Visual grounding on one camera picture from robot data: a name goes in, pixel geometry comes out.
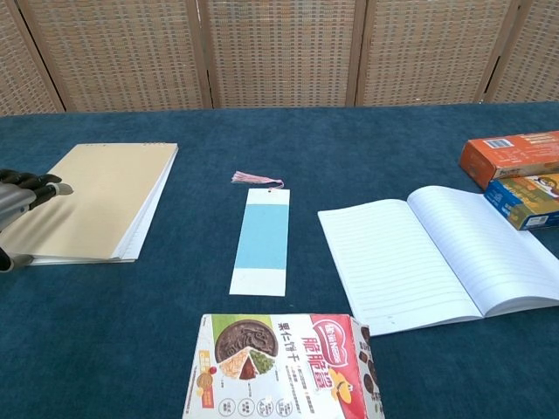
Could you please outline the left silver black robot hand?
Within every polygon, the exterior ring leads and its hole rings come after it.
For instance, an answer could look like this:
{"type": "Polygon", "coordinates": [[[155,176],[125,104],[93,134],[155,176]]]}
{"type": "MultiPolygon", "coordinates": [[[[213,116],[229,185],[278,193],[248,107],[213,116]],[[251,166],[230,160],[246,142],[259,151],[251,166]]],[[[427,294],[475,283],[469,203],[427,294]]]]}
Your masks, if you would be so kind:
{"type": "Polygon", "coordinates": [[[63,183],[56,175],[35,175],[2,168],[1,230],[54,196],[69,196],[72,193],[72,186],[63,183]]]}

